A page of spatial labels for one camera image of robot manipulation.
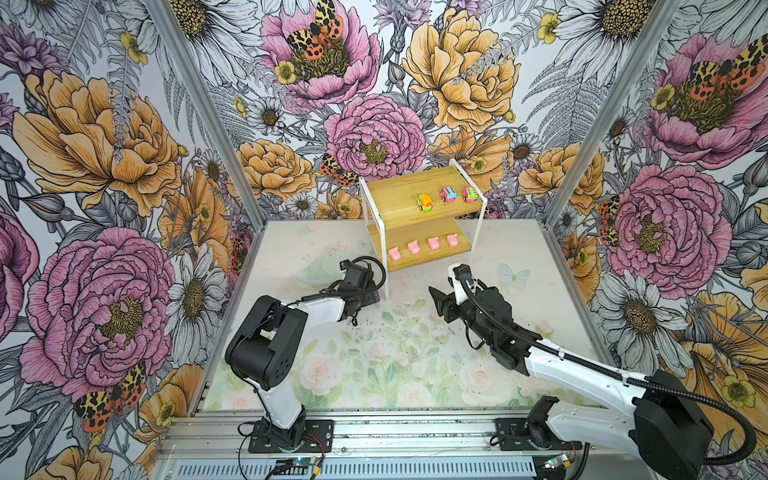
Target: wooden shelf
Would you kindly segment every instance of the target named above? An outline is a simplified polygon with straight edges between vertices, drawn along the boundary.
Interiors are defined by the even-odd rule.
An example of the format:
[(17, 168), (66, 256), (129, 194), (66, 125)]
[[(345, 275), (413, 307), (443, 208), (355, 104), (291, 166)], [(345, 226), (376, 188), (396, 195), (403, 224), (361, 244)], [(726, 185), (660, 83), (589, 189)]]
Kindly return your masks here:
[[(468, 184), (453, 166), (377, 180), (367, 185), (384, 221), (387, 237), (390, 229), (442, 217), (458, 217), (479, 212), (482, 208), (480, 199), (472, 203), (464, 201), (462, 191)], [(440, 189), (446, 186), (456, 192), (456, 200), (442, 201)], [(429, 212), (420, 211), (416, 205), (416, 198), (420, 194), (432, 197), (432, 209)]]
[[(374, 223), (368, 226), (368, 233), (373, 241), (373, 247), (376, 249), (376, 255), (379, 256), (379, 259), (382, 259), (381, 236), (379, 235), (379, 229)], [(448, 245), (446, 237), (452, 233), (458, 233), (457, 247), (450, 247)], [(439, 249), (431, 250), (429, 248), (427, 239), (430, 237), (438, 237), (440, 241)], [(411, 254), (408, 250), (408, 243), (413, 240), (417, 240), (419, 247), (422, 249), (421, 253), (417, 255)], [(402, 256), (400, 261), (397, 262), (387, 257), (387, 270), (390, 272), (419, 265), (420, 263), (431, 262), (439, 258), (469, 252), (472, 249), (469, 239), (464, 235), (462, 229), (458, 227), (453, 217), (436, 217), (432, 218), (429, 222), (411, 223), (404, 227), (393, 229), (387, 228), (386, 242), (387, 246), (383, 255), (386, 255), (390, 248), (398, 247)]]

